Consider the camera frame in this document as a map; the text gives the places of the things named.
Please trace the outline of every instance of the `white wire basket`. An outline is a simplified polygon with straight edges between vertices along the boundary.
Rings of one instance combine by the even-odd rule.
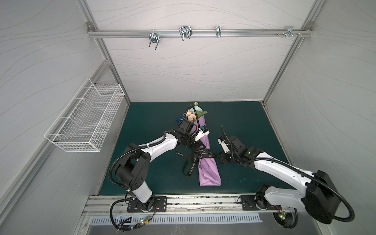
[[[88,78],[85,84],[44,135],[66,152],[99,152],[124,97],[117,83],[93,84]]]

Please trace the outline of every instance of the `green mat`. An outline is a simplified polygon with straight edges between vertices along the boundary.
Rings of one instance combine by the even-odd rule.
[[[121,130],[111,163],[120,156],[130,143],[145,144],[163,135],[177,125],[180,117],[192,102],[132,102]],[[235,135],[246,147],[258,147],[271,156],[287,162],[286,156],[268,121],[260,102],[199,102],[208,111],[205,114],[208,127],[210,150],[222,152],[217,139],[223,125],[228,136]],[[182,167],[185,158],[168,151],[150,164],[146,182],[155,194],[192,193],[255,193],[263,184],[278,188],[291,188],[285,182],[258,170],[237,164],[217,167],[221,186],[200,186],[198,168],[192,176],[184,176]],[[100,190],[101,195],[125,194],[123,188],[111,184],[106,177]]]

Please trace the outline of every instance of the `purple wrapping paper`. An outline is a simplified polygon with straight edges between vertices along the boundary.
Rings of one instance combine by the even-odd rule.
[[[200,125],[206,125],[205,117],[201,116],[199,118]],[[196,131],[195,126],[192,128],[192,132]],[[201,141],[206,146],[207,149],[210,149],[209,137],[206,135],[201,138]],[[220,186],[221,177],[219,176],[217,164],[215,163],[214,158],[203,158],[199,160],[199,180],[200,186]]]

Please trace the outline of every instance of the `grey floor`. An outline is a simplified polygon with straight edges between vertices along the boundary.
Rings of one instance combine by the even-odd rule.
[[[129,235],[232,235],[232,234],[276,234],[276,235],[317,235],[321,234],[317,223],[307,213],[299,213],[298,224],[293,229],[284,229],[277,224],[271,213],[259,213],[262,223],[247,224],[163,224],[146,225],[133,231],[124,232]],[[91,226],[88,235],[122,234],[112,226]]]

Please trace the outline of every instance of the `black mounting plate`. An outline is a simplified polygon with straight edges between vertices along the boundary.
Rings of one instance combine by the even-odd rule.
[[[254,201],[255,196],[254,195],[241,195],[241,207],[244,211],[260,211],[260,209],[256,206],[256,203]],[[265,211],[272,211],[276,210],[277,208],[275,206],[268,207]]]
[[[154,197],[154,203],[157,206],[157,212],[166,212],[167,208],[167,197]],[[135,212],[154,212],[155,207],[153,206],[150,211],[141,210],[137,203],[137,200],[130,200],[127,208],[128,213]]]

